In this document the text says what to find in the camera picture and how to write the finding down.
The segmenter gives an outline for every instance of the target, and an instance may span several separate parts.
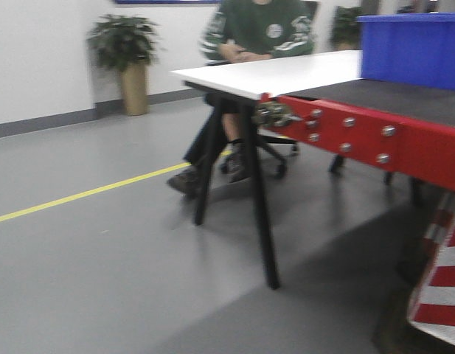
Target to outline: green sweatshirt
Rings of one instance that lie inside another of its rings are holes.
[[[269,53],[273,58],[306,55],[313,50],[309,14],[301,0],[271,0],[265,5],[223,0],[201,39],[201,51],[209,59],[223,59],[218,46],[228,40],[247,52]]]

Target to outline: dark pants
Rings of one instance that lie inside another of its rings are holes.
[[[213,94],[207,94],[204,98],[204,101],[208,105],[213,106],[215,104],[215,96]],[[238,113],[239,112],[238,104],[235,101],[222,99],[220,102],[220,112],[222,114]],[[197,167],[201,166],[203,159],[206,155],[206,143],[207,136],[209,133],[209,121],[211,120],[211,118],[213,118],[212,115],[213,112],[211,113],[209,119],[204,123],[203,127],[199,131],[198,135],[195,137],[194,141],[192,142],[190,148],[188,149],[186,155],[184,155],[183,158],[190,164],[193,164]],[[219,129],[215,132],[214,156],[216,158],[220,155],[220,153],[222,153],[222,151],[224,150],[228,143],[229,140],[227,139],[223,126],[219,125]]]

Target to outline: person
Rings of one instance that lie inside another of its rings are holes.
[[[210,60],[243,63],[297,55],[313,51],[308,9],[301,0],[223,0],[201,38],[201,51]],[[212,105],[211,94],[206,102]],[[232,144],[226,172],[229,182],[248,177],[240,133],[239,109],[236,102],[220,101],[222,125],[216,132],[215,156]],[[195,196],[200,187],[204,163],[208,122],[191,144],[184,160],[190,166],[168,179],[173,189]]]

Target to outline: plant pot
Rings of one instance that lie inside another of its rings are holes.
[[[131,63],[121,72],[121,90],[125,113],[128,116],[139,116],[148,112],[145,63]]]

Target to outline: black conveyor belt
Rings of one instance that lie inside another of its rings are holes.
[[[285,96],[332,100],[455,127],[455,91],[359,79]]]

